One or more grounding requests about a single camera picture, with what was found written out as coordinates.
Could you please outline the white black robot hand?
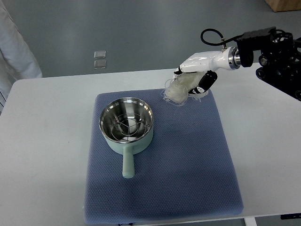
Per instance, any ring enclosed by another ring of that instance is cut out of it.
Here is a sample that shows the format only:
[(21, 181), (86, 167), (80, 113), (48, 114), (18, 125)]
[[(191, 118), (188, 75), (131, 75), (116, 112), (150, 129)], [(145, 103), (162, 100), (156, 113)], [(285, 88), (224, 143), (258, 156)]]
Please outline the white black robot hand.
[(189, 94), (204, 94), (215, 83), (218, 76), (215, 71), (222, 68), (225, 70), (236, 70), (241, 66), (241, 60), (237, 47), (229, 47), (222, 51), (207, 51), (195, 53), (186, 59), (174, 71), (174, 74), (204, 72), (195, 88), (189, 89)]

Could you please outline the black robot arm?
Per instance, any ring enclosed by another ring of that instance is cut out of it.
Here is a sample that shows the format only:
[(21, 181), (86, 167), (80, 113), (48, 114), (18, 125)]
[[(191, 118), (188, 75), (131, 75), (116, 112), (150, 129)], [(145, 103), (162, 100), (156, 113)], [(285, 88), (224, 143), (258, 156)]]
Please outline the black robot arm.
[(235, 39), (240, 63), (253, 64), (253, 52), (259, 50), (261, 65), (257, 78), (289, 96), (301, 99), (301, 39), (276, 27), (246, 32)]

